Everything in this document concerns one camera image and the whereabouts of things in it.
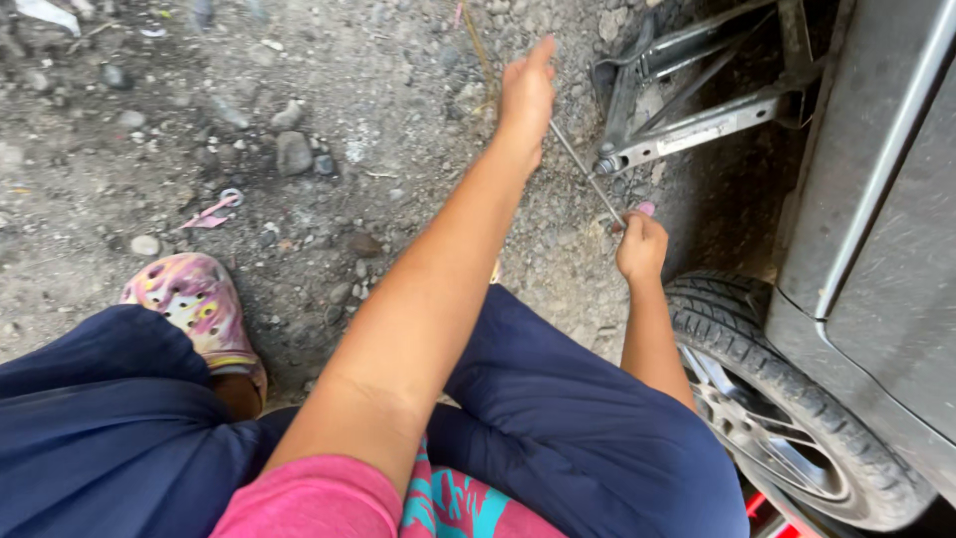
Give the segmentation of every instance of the child's arm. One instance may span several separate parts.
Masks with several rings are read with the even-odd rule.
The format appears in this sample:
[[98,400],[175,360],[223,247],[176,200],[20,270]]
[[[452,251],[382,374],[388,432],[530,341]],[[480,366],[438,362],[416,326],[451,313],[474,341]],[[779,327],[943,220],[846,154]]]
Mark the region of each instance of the child's arm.
[[404,497],[435,400],[474,328],[551,117],[554,39],[502,77],[501,122],[445,207],[358,311],[266,470],[350,456]]
[[661,284],[667,232],[644,213],[629,213],[624,219],[627,231],[618,247],[618,268],[631,289],[631,315],[620,367],[695,410]]

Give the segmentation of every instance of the navy blue pants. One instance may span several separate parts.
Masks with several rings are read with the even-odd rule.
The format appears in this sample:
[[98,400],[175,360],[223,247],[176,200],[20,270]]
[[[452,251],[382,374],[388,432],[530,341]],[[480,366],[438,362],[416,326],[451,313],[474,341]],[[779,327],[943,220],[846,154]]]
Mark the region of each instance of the navy blue pants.
[[[291,420],[230,422],[191,342],[113,306],[0,365],[0,536],[202,537]],[[744,537],[733,467],[704,423],[492,286],[429,456],[571,536]]]

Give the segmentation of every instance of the hand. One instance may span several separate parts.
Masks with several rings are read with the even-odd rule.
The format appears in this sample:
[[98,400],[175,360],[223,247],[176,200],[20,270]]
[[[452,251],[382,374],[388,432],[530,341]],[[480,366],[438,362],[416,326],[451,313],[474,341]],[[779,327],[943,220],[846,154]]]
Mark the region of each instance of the hand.
[[649,282],[661,285],[667,232],[645,213],[631,211],[622,218],[627,222],[627,231],[618,247],[618,270],[632,289]]
[[532,168],[541,163],[541,140],[548,133],[554,103],[554,37],[548,35],[523,57],[505,68],[501,77],[501,118],[496,140],[531,159]]

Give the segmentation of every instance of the dirt ground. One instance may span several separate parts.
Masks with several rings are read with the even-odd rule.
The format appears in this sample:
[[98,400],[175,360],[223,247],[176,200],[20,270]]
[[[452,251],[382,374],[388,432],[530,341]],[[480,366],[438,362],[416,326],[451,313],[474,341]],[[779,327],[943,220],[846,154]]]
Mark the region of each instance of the dirt ground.
[[[482,108],[489,88],[466,25],[455,25],[456,2],[116,0],[112,14],[107,4],[94,2],[81,39],[22,16],[0,36],[0,362],[114,303],[155,258],[132,249],[148,235],[156,241],[140,242],[158,242],[160,255],[199,251],[230,269],[272,404],[301,401],[347,318],[493,132],[494,108]],[[496,76],[555,34],[555,118],[593,155],[603,121],[589,65],[634,37],[647,4],[658,2],[472,0],[468,11]],[[661,34],[733,4],[663,0],[653,11]],[[214,7],[211,21],[204,5]],[[599,21],[614,10],[623,17],[607,41]],[[775,39],[754,44],[687,107],[772,81]],[[104,62],[122,70],[106,79],[112,87]],[[655,84],[639,106],[652,113],[679,87],[677,78]],[[290,121],[292,112],[273,124],[290,101],[301,119]],[[605,187],[622,209],[657,204],[671,234],[667,279],[699,267],[767,275],[804,139],[769,123],[663,159],[657,181],[651,164]],[[335,169],[323,175],[312,160],[326,154]],[[280,173],[298,159],[305,171]],[[228,221],[179,229],[227,188],[245,196],[217,212]],[[549,138],[502,254],[503,283],[618,362],[627,290],[607,222]],[[366,235],[375,241],[353,241]]]

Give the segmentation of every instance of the fingernail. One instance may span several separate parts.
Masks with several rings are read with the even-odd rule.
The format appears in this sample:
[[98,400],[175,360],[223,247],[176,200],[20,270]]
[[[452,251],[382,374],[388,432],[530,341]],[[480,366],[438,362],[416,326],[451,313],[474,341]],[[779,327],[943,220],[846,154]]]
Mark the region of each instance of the fingernail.
[[640,204],[638,204],[638,211],[647,216],[654,216],[655,209],[653,202],[640,202]]

